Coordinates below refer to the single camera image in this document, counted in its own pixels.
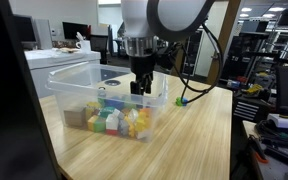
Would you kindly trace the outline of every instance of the ceiling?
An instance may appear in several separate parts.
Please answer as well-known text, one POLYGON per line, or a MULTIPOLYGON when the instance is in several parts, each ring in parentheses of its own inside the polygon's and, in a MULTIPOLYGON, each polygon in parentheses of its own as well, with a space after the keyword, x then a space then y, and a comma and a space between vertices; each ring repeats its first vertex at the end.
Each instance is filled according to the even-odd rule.
POLYGON ((288 9, 288 0, 245 0, 244 7, 251 8, 252 11, 241 12, 241 14, 249 15, 247 18, 241 17, 241 20, 262 17, 264 14, 274 14, 275 16, 269 19, 276 20, 281 12, 270 12, 268 10, 273 7, 288 9))

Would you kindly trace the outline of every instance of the green object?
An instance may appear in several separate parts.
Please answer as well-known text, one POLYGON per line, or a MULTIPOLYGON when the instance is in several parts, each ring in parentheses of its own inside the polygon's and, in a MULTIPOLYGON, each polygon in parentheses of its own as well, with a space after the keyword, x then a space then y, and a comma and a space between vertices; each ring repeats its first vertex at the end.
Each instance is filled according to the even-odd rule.
POLYGON ((114 110, 115 110, 114 107, 105 107, 105 108, 101 109, 99 116, 101 118, 106 119, 109 114, 112 114, 114 112, 114 110))
POLYGON ((102 98, 98 98, 98 103, 101 104, 101 107, 105 107, 105 100, 102 98))
POLYGON ((98 118, 94 122, 94 132, 104 132, 106 130, 106 122, 104 118, 98 118))
POLYGON ((184 102, 184 104, 182 103, 181 98, 180 98, 180 97, 177 97, 175 104, 176 104, 177 106, 186 106, 187 104, 186 104, 185 102, 187 102, 187 99, 186 99, 186 98, 183 98, 183 102, 184 102))
POLYGON ((280 133, 279 135, 283 139, 287 139, 288 138, 288 134, 286 134, 286 133, 280 133))

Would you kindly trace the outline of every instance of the wooden tabletop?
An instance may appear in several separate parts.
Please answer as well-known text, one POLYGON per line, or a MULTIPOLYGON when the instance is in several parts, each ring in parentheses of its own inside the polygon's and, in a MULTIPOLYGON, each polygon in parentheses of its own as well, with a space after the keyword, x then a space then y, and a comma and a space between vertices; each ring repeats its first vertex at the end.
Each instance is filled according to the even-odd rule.
MULTIPOLYGON (((232 92, 216 87, 179 107, 175 99, 184 86, 178 77, 167 79, 168 102, 148 143, 63 127, 55 97, 40 99, 62 173, 69 179, 229 179, 232 92)), ((187 90, 185 97, 196 95, 187 90)))
POLYGON ((243 126, 244 126, 244 130, 246 133, 246 137, 248 137, 249 135, 254 135, 256 138, 258 138, 258 133, 255 129, 255 125, 256 123, 250 122, 250 121, 243 121, 243 126))

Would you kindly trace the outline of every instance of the metal shelving rack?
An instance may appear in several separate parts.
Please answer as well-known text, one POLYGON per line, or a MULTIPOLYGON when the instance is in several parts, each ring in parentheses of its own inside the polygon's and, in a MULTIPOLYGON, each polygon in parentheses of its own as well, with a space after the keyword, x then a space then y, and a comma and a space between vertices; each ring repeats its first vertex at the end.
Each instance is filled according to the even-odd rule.
POLYGON ((203 35, 204 35, 203 29, 198 29, 195 35, 192 35, 191 37, 188 38, 185 45, 188 57, 184 58, 181 70, 181 73, 183 75, 194 76, 196 65, 198 62, 198 57, 201 51, 203 35))
POLYGON ((266 52, 280 51, 280 58, 288 59, 288 26, 279 26, 278 21, 280 18, 278 18, 269 32, 270 36, 267 40, 265 50, 266 52))

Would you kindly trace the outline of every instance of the plastic storage container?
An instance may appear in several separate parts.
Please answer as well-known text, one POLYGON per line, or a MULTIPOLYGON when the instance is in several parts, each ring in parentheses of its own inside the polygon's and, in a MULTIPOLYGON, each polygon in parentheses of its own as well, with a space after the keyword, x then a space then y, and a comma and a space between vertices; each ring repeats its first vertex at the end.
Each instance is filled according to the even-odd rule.
POLYGON ((135 75, 129 68, 91 64, 50 72, 64 126, 148 142, 167 100, 166 75, 153 73, 152 93, 130 93, 135 75))

